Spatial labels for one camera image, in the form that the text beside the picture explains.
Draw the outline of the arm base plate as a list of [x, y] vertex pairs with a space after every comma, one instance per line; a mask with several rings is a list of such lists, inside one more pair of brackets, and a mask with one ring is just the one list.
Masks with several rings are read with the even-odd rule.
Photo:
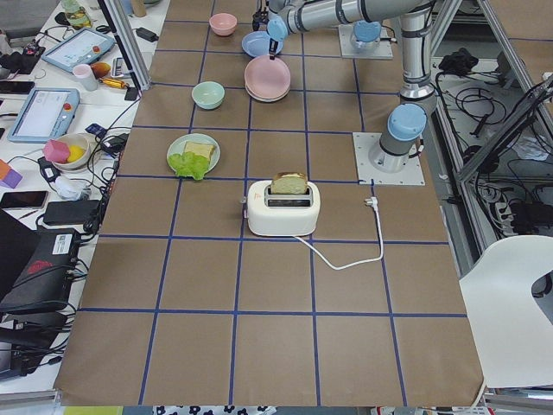
[[402, 156], [386, 153], [380, 146], [380, 133], [354, 132], [353, 148], [358, 182], [365, 185], [424, 186], [424, 176], [416, 146]]
[[351, 42], [353, 23], [339, 26], [339, 40], [341, 55], [351, 59], [391, 60], [393, 53], [390, 37], [382, 27], [380, 41], [368, 48], [354, 48]]

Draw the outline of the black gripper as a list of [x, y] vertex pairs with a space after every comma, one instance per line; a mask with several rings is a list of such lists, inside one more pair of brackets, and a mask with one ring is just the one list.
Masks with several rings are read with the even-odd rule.
[[276, 41], [273, 38], [270, 38], [270, 45], [269, 45], [269, 58], [270, 58], [270, 60], [275, 60], [277, 58], [278, 45], [279, 45], [278, 41]]

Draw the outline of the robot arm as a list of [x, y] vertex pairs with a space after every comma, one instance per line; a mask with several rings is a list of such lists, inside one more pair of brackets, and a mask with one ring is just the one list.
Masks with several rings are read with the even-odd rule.
[[435, 110], [435, 88], [430, 80], [430, 35], [433, 1], [264, 1], [262, 24], [270, 37], [269, 55], [286, 37], [320, 28], [336, 27], [341, 55], [347, 58], [390, 59], [382, 23], [398, 18], [394, 36], [402, 50], [403, 87], [400, 105], [389, 115], [386, 130], [368, 152], [371, 165], [385, 173], [401, 171], [419, 153], [412, 152]]
[[351, 42], [354, 48], [363, 49], [380, 41], [382, 25], [380, 22], [357, 21], [353, 24]]

